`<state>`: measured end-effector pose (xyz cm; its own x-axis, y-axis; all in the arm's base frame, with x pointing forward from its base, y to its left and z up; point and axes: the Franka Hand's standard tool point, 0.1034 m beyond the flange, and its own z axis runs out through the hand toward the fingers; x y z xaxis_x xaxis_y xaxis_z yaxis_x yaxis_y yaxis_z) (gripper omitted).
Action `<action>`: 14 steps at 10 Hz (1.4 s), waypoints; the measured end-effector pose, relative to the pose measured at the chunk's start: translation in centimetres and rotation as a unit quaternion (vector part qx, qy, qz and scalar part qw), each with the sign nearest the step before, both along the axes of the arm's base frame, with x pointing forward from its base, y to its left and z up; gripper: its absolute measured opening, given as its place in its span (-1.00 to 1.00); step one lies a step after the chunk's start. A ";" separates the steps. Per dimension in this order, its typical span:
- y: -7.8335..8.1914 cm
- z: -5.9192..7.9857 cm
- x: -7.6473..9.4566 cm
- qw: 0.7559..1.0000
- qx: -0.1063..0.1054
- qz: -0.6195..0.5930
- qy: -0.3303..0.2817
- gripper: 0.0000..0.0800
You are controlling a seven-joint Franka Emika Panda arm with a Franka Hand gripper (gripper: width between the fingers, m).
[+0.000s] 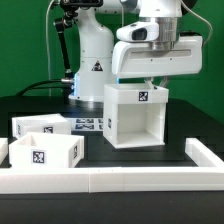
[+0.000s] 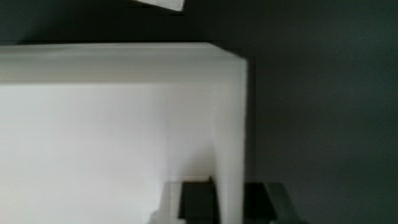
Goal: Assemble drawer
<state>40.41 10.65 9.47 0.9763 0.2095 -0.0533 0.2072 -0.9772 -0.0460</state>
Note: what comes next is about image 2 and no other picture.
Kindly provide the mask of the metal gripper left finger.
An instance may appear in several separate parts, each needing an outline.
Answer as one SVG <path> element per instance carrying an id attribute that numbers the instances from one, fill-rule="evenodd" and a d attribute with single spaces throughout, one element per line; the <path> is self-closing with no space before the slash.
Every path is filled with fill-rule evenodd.
<path id="1" fill-rule="evenodd" d="M 183 183 L 178 218 L 187 224 L 220 224 L 219 197 L 213 179 Z"/>

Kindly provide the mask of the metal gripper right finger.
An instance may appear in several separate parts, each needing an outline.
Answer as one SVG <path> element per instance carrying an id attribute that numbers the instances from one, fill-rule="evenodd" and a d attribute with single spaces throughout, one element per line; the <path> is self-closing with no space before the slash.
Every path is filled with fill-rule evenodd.
<path id="1" fill-rule="evenodd" d="M 281 183 L 247 183 L 244 188 L 244 224 L 309 224 L 300 218 Z"/>

